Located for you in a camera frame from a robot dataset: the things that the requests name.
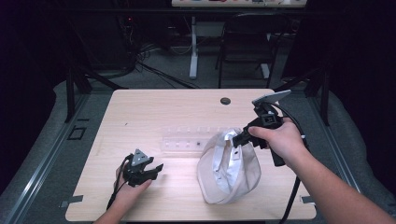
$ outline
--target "human arm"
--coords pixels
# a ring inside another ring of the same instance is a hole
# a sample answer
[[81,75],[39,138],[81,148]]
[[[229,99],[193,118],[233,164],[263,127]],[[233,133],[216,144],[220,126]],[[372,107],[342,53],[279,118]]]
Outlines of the human arm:
[[265,139],[299,176],[328,223],[396,223],[380,207],[316,160],[304,146],[296,126],[289,119],[284,121],[276,130],[250,127],[248,131]]
[[94,222],[95,224],[119,223],[131,207],[134,206],[139,195],[151,184],[151,180],[149,179],[142,185],[133,188],[128,184],[123,184],[124,182],[125,180],[121,176],[118,186],[122,187],[120,187],[120,190],[116,195],[116,199],[113,204],[111,204],[111,206]]

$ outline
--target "table top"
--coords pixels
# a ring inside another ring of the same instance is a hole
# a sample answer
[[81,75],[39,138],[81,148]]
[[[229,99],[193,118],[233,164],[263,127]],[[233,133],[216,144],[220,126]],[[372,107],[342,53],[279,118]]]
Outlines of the table top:
[[305,7],[307,0],[172,0],[173,7]]
[[[66,219],[96,220],[106,211],[116,179],[115,171],[136,148],[154,157],[147,170],[162,163],[163,170],[123,220],[282,218],[295,174],[287,166],[275,167],[269,150],[255,149],[262,178],[257,188],[235,203],[206,203],[196,174],[205,140],[224,128],[245,127],[257,117],[251,101],[270,92],[273,91],[114,91],[74,192],[74,196],[83,196],[82,202],[69,204]],[[229,98],[231,103],[223,105],[220,102],[223,97]],[[308,196],[304,185],[299,188],[289,219],[315,217],[314,206],[302,203],[302,196]]]

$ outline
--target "gray carpet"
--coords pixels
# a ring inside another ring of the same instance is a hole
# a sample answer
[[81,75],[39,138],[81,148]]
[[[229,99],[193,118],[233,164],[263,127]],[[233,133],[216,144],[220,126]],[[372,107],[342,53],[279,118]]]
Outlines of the gray carpet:
[[[287,53],[291,43],[285,41],[283,44],[274,72],[274,82],[271,85],[273,88],[282,83],[280,74],[287,59]],[[189,79],[190,55],[190,52],[186,54],[175,54],[173,51],[157,49],[150,52],[149,57],[144,60],[144,63],[168,75],[193,83],[202,89],[216,88],[218,78],[218,71],[214,69],[217,57],[216,44],[213,44],[212,40],[209,39],[200,45],[198,78],[195,80]],[[182,88],[176,83],[171,85],[161,77],[147,71],[142,71],[141,69],[138,65],[131,74],[112,78],[111,80],[130,89]],[[247,71],[247,73],[241,75],[242,71],[238,71],[236,74],[239,74],[243,78],[259,77],[261,75],[260,70],[243,70]],[[107,72],[103,73],[103,75],[109,76],[111,74]],[[242,83],[241,86],[241,82],[238,80],[239,77],[230,77],[230,80],[224,82],[224,88],[257,88],[257,86],[249,83]],[[79,102],[83,103],[78,107],[80,110],[78,110],[75,118],[69,124],[64,124],[64,119],[66,118],[65,85],[62,83],[55,88],[57,103],[53,108],[46,126],[21,169],[1,195],[1,223],[6,222],[12,209],[19,203],[23,190],[35,174],[35,169],[40,166],[42,160],[46,158],[54,145],[58,146],[59,152],[53,156],[49,172],[43,176],[43,180],[45,181],[42,185],[38,186],[38,191],[34,191],[32,200],[23,209],[25,212],[22,212],[16,220],[20,223],[68,223],[64,218],[66,208],[60,207],[60,204],[62,201],[67,201],[73,195],[112,92],[108,87],[96,80],[91,80],[91,84],[93,86],[92,94],[84,96],[77,93]],[[340,168],[335,162],[337,158],[332,151],[329,137],[326,132],[323,132],[323,124],[318,119],[317,109],[314,107],[317,100],[305,98],[300,89],[300,86],[293,88],[293,94],[281,100],[280,103],[299,120],[305,131],[313,155],[336,174],[342,176]],[[331,95],[330,98],[329,120],[331,127],[328,129],[330,129],[336,143],[345,156],[348,167],[361,192],[386,211],[393,215],[396,214],[393,196],[373,177],[365,159],[365,147],[361,136],[344,107],[334,95]],[[67,140],[67,137],[72,139],[80,137],[78,133],[73,133],[76,136],[73,134],[70,135],[73,128],[85,130],[81,139]],[[57,136],[63,130],[67,130],[65,139],[58,141]],[[313,220],[289,221],[288,223],[325,222],[320,213],[318,213],[317,217]]]

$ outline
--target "right hand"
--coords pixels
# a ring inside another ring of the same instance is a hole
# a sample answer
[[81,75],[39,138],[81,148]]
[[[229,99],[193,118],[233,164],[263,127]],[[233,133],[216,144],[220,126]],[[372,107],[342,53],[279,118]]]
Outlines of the right hand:
[[289,166],[290,162],[307,151],[300,132],[289,118],[283,118],[284,123],[277,129],[249,127],[248,132],[268,142],[271,149]]

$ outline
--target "desk leg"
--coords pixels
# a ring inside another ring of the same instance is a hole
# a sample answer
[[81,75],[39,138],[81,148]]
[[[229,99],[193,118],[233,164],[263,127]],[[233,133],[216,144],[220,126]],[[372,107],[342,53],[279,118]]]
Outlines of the desk leg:
[[190,65],[190,79],[197,78],[197,67],[198,67],[198,49],[197,49],[197,35],[195,32],[195,17],[191,18],[191,65]]

